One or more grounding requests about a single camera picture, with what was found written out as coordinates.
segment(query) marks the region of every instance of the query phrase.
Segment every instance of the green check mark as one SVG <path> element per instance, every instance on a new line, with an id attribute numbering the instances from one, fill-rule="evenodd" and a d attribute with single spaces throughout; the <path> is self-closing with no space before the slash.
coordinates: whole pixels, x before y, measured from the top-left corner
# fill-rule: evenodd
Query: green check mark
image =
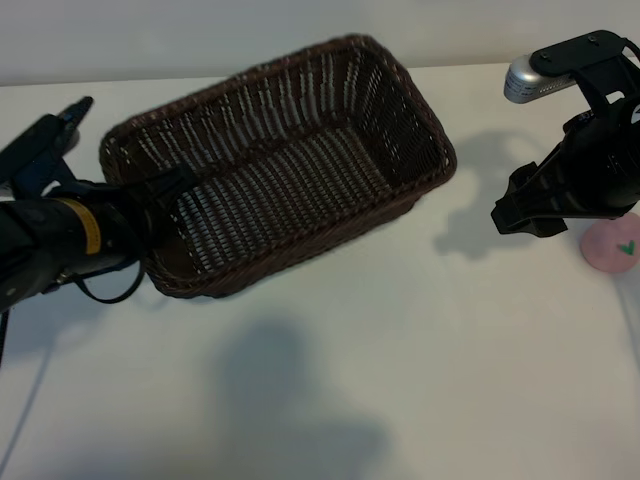
<path id="1" fill-rule="evenodd" d="M 621 252 L 626 253 L 627 255 L 633 255 L 633 252 L 636 249 L 636 242 L 631 240 L 629 245 L 618 245 L 618 248 Z"/>

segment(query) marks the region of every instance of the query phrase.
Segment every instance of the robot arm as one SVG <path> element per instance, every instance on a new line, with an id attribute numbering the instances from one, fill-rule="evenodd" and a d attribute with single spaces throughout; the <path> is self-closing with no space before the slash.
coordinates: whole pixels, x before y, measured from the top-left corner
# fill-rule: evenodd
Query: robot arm
<path id="1" fill-rule="evenodd" d="M 491 213 L 502 234 L 549 237 L 563 218 L 617 218 L 640 200 L 640 69 L 629 40 L 598 31 L 516 60 L 505 96 L 527 103 L 577 84 L 591 110 L 564 125 L 563 141 L 540 166 L 517 169 Z M 623 98 L 610 103 L 608 96 Z"/>
<path id="2" fill-rule="evenodd" d="M 188 168 L 143 182 L 113 186 L 76 180 L 62 159 L 93 101 L 85 97 L 60 115 L 45 115 L 0 152 L 0 186 L 15 201 L 0 202 L 0 313 L 17 302 L 141 261 L 166 222 L 175 199 L 195 184 Z M 60 186 L 42 196 L 53 181 Z"/>

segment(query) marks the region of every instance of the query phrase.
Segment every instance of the pink ball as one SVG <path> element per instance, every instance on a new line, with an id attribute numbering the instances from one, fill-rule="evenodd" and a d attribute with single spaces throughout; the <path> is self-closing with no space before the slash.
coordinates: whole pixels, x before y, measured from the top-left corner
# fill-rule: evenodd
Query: pink ball
<path id="1" fill-rule="evenodd" d="M 640 217 L 598 220 L 582 237 L 580 250 L 589 264 L 607 273 L 630 270 L 640 260 Z"/>

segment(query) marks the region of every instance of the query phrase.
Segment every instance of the black cable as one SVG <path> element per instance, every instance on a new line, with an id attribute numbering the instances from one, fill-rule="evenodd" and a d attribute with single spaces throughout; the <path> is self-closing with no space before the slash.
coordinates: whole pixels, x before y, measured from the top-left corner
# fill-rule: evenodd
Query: black cable
<path id="1" fill-rule="evenodd" d="M 0 319 L 0 368 L 2 368 L 2 355 L 4 354 L 4 341 L 7 338 L 7 329 L 9 328 L 9 310 L 2 312 Z"/>
<path id="2" fill-rule="evenodd" d="M 78 286 L 78 288 L 82 291 L 82 293 L 84 293 L 87 297 L 91 298 L 92 300 L 95 300 L 96 302 L 100 302 L 100 303 L 105 303 L 107 305 L 114 305 L 116 303 L 122 302 L 123 300 L 126 300 L 136 292 L 136 290 L 142 283 L 142 280 L 144 279 L 144 274 L 145 274 L 145 269 L 141 260 L 140 269 L 138 270 L 138 275 L 133 281 L 133 284 L 122 295 L 119 295 L 115 298 L 96 297 L 93 293 L 91 293 L 91 291 L 89 290 L 89 287 L 87 287 L 87 284 L 81 278 L 78 280 L 74 280 L 74 283 Z"/>
<path id="3" fill-rule="evenodd" d="M 4 472 L 7 469 L 9 460 L 11 460 L 11 456 L 13 455 L 13 452 L 18 445 L 24 427 L 27 423 L 27 419 L 29 418 L 29 414 L 31 413 L 33 405 L 36 402 L 38 392 L 40 391 L 42 381 L 44 380 L 44 375 L 47 372 L 47 367 L 49 366 L 51 356 L 53 355 L 54 346 L 55 345 L 53 341 L 49 342 L 47 345 L 44 355 L 42 356 L 42 360 L 40 361 L 40 367 L 38 368 L 38 372 L 36 373 L 36 378 L 33 381 L 31 390 L 29 391 L 29 396 L 24 403 L 22 413 L 20 413 L 20 417 L 18 418 L 18 423 L 16 423 L 16 426 L 13 429 L 13 433 L 11 434 L 11 438 L 9 439 L 9 444 L 7 445 L 7 448 L 2 455 L 2 458 L 0 459 L 0 479 L 4 478 Z"/>

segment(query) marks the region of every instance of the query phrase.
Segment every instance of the brown wicker basket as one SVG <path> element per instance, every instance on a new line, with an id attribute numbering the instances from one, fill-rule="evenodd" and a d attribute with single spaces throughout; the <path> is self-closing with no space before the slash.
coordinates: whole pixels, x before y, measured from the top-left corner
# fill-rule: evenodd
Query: brown wicker basket
<path id="1" fill-rule="evenodd" d="M 456 157 L 409 73 L 353 35 L 133 117 L 100 163 L 120 185 L 196 172 L 146 267 L 164 294 L 223 297 L 409 211 Z"/>

